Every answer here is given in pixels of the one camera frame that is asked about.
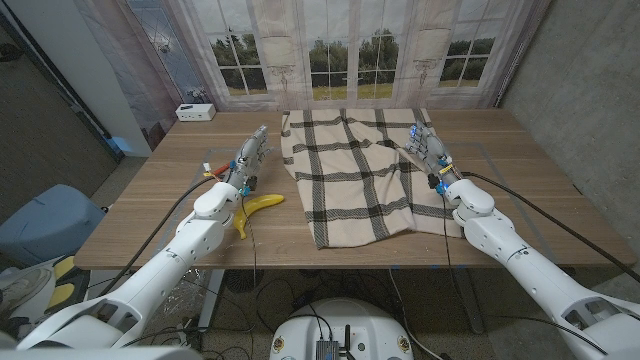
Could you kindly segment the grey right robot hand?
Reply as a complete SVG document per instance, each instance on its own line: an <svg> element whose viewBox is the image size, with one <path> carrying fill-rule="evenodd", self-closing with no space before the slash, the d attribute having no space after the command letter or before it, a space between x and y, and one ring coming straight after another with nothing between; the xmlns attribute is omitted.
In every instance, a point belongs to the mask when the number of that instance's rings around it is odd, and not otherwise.
<svg viewBox="0 0 640 360"><path fill-rule="evenodd" d="M424 163L429 187L440 195L443 195L454 182L462 179L450 153L431 124L414 124L410 128L405 149Z"/></svg>

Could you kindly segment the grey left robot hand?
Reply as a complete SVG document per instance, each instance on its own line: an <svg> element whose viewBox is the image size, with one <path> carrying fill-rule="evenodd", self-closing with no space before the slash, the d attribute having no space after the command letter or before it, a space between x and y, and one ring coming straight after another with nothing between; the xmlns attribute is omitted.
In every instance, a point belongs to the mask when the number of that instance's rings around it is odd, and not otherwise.
<svg viewBox="0 0 640 360"><path fill-rule="evenodd" d="M260 126L249 136L232 161L233 167L227 176L226 182L236 189L241 190L247 186L247 181L256 177L260 166L271 151L268 146L268 127Z"/></svg>

